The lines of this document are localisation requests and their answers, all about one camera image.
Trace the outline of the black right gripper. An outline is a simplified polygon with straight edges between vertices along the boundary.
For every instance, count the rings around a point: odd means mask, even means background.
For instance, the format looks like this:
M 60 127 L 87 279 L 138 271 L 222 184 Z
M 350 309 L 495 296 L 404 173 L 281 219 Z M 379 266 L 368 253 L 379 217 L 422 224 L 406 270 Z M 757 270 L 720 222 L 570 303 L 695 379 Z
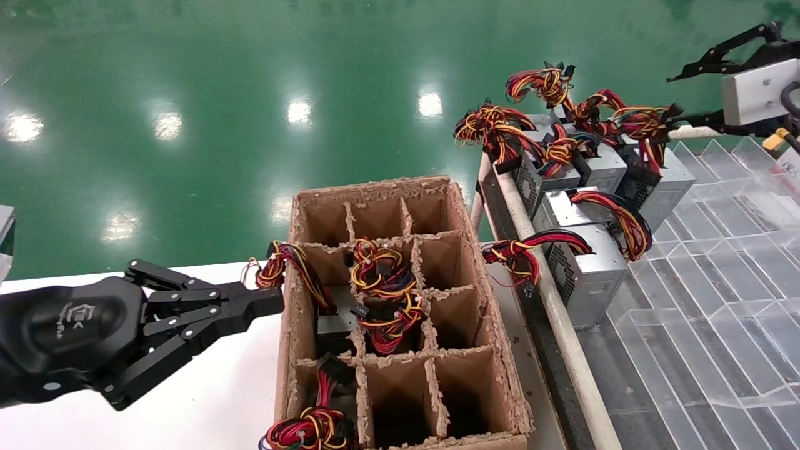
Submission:
M 755 49 L 747 59 L 728 59 L 729 53 L 748 43 L 762 39 L 762 45 Z M 666 82 L 691 79 L 701 74 L 734 74 L 748 69 L 762 68 L 769 64 L 799 58 L 799 40 L 782 37 L 780 21 L 759 24 L 747 31 L 734 35 L 724 42 L 709 48 L 695 62 L 686 64 L 680 74 L 669 77 Z M 711 130 L 728 136 L 769 137 L 777 130 L 777 117 L 763 119 L 745 125 L 727 124 L 723 110 L 701 114 L 682 114 L 680 121 L 692 126 L 708 126 Z

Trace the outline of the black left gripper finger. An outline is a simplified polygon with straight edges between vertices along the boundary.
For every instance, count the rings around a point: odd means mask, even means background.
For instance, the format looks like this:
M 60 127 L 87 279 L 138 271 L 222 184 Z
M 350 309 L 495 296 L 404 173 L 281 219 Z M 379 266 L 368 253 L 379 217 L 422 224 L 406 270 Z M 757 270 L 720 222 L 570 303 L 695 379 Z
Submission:
M 200 320 L 218 314 L 259 318 L 284 310 L 280 288 L 251 290 L 237 281 L 211 284 L 142 259 L 129 262 L 124 279 L 152 290 L 144 310 L 153 320 Z

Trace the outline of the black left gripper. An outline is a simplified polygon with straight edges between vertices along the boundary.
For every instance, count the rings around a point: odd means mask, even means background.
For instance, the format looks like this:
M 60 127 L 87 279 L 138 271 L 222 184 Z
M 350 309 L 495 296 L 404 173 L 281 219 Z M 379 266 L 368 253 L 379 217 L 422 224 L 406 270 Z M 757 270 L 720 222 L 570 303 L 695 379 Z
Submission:
M 145 298 L 116 276 L 3 294 L 2 407 L 92 390 L 121 412 L 251 325 L 250 314 L 180 314 L 138 334 Z

